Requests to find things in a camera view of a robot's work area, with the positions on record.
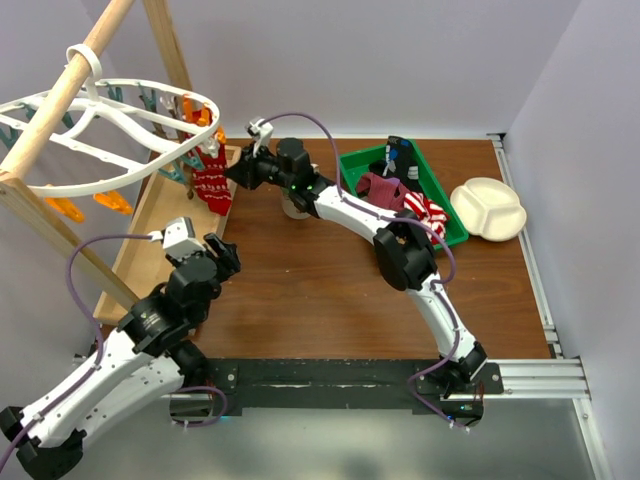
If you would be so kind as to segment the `black blue logo sock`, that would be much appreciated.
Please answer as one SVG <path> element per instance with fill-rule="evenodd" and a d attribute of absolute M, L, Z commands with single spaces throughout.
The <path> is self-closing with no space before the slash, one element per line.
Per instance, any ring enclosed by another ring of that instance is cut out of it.
<path fill-rule="evenodd" d="M 406 188 L 414 192 L 421 192 L 419 184 L 419 167 L 414 158 L 413 144 L 399 136 L 389 136 L 385 147 L 384 178 L 396 178 Z"/>

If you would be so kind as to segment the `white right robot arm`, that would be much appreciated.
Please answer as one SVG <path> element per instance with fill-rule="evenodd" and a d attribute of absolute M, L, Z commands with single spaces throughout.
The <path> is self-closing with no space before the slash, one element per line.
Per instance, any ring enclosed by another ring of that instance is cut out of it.
<path fill-rule="evenodd" d="M 298 211 L 342 226 L 371 243 L 382 278 L 407 293 L 436 340 L 441 359 L 421 374 L 441 370 L 448 386 L 459 393 L 480 382 L 488 356 L 448 298 L 431 236 L 415 214 L 381 209 L 344 192 L 316 170 L 296 138 L 279 141 L 275 152 L 257 143 L 244 147 L 225 176 L 247 190 L 263 183 L 275 185 Z"/>

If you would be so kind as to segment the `red cat christmas sock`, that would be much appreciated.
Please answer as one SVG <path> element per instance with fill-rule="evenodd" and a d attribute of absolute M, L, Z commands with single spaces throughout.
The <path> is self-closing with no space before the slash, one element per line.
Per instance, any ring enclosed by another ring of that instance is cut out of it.
<path fill-rule="evenodd" d="M 232 194 L 227 169 L 226 134 L 218 127 L 209 140 L 196 147 L 202 168 L 193 172 L 193 186 L 198 198 L 207 204 L 212 213 L 226 216 L 232 205 Z"/>

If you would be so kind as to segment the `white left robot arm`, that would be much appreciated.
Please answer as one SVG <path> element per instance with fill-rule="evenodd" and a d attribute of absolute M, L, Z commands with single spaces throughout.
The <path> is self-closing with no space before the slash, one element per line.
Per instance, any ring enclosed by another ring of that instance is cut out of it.
<path fill-rule="evenodd" d="M 142 235 L 159 242 L 173 270 L 168 280 L 135 303 L 96 349 L 67 378 L 25 407 L 1 412 L 10 445 L 1 460 L 15 456 L 32 479 L 60 479 L 83 458 L 101 434 L 155 399 L 172 393 L 206 392 L 216 423 L 228 410 L 227 395 L 206 383 L 203 353 L 188 333 L 203 323 L 223 282 L 240 272 L 237 247 L 210 233 L 198 240 L 184 226 Z"/>

